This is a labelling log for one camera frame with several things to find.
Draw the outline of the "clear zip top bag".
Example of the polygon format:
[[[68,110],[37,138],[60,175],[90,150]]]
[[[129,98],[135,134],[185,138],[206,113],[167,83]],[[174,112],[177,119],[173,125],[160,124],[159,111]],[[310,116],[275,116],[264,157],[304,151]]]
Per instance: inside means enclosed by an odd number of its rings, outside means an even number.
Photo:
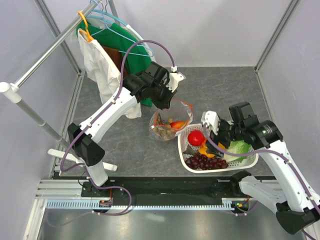
[[[157,108],[149,122],[149,137],[161,142],[173,140],[192,123],[193,108],[177,98],[171,100],[169,109]]]

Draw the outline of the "red yellow mango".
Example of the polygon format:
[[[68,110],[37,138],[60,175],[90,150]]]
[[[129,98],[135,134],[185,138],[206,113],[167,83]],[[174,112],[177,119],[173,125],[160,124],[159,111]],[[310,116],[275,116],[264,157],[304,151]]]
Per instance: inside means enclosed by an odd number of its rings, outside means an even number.
[[[179,130],[186,124],[186,121],[180,120],[180,121],[174,121],[171,122],[169,125],[172,129]]]

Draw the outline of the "brown longan cluster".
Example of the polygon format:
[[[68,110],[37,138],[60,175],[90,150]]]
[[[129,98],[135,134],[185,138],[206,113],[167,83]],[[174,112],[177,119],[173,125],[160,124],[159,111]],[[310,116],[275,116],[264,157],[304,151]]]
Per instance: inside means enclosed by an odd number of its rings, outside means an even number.
[[[172,122],[172,118],[165,119],[162,118],[160,113],[156,113],[150,126],[153,137],[159,141],[172,140],[176,136],[176,131],[170,126]]]

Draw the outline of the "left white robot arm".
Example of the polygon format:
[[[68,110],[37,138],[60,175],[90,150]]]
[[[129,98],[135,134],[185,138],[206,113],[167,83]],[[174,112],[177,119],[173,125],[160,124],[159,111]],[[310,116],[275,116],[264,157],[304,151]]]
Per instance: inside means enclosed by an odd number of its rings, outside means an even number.
[[[69,141],[75,154],[85,165],[86,172],[93,182],[92,191],[99,197],[110,191],[108,175],[103,166],[105,150],[99,142],[110,127],[144,99],[151,99],[159,109],[169,109],[180,81],[185,76],[151,62],[147,70],[127,75],[122,86],[91,117],[79,125],[70,124],[67,128]]]

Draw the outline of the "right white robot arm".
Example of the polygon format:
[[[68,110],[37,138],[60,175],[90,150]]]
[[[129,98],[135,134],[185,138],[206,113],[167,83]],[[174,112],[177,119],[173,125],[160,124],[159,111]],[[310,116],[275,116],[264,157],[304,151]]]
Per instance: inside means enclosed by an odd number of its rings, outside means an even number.
[[[246,101],[228,109],[231,121],[220,118],[215,111],[202,114],[209,152],[219,157],[258,154],[282,189],[282,193],[277,193],[244,170],[231,177],[230,193],[256,199],[275,214],[281,227],[291,235],[319,221],[320,196],[297,167],[277,126],[270,120],[260,122]]]

